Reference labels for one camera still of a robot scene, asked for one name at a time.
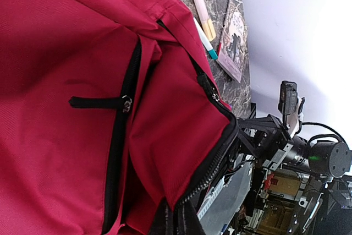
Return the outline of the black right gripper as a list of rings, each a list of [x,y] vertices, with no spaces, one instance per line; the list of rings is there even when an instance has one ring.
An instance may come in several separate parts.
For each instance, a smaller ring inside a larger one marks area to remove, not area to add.
[[[241,121],[241,151],[261,167],[279,167],[292,147],[293,139],[279,118],[269,114]]]

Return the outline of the pink illustrated small book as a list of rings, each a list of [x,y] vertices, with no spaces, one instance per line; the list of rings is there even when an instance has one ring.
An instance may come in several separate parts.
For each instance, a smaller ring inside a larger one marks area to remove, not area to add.
[[[229,0],[219,39],[217,63],[237,82],[241,82],[242,78],[247,36],[247,24],[240,11],[240,2]]]

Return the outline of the red student backpack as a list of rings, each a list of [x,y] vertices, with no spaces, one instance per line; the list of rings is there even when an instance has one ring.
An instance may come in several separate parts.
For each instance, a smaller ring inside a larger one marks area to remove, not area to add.
[[[203,234],[237,133],[181,0],[1,0],[1,234]]]

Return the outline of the teal capped white marker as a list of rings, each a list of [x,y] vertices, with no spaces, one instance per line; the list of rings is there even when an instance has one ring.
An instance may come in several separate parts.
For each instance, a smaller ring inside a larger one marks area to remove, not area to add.
[[[210,41],[206,37],[204,31],[202,30],[201,26],[199,25],[199,23],[197,22],[195,17],[193,17],[193,20],[194,20],[197,32],[199,34],[200,40],[201,40],[205,50],[208,52],[208,54],[210,55],[210,57],[213,60],[217,60],[218,56],[217,56],[217,53],[215,52],[213,46],[211,45]]]

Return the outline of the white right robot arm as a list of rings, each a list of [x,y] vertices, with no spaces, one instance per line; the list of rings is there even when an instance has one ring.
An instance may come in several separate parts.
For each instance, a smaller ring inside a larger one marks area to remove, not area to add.
[[[306,140],[290,132],[273,115],[238,121],[240,152],[252,155],[271,171],[281,165],[311,176],[341,178],[351,166],[351,150],[337,134],[319,134]]]

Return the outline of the pink yellow pastel highlighter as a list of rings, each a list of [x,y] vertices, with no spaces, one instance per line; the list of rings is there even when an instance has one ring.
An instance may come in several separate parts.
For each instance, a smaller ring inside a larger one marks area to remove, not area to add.
[[[216,38],[216,32],[213,26],[213,22],[209,16],[205,0],[193,0],[193,1],[199,16],[203,31],[206,37],[208,38],[208,40],[213,41]]]

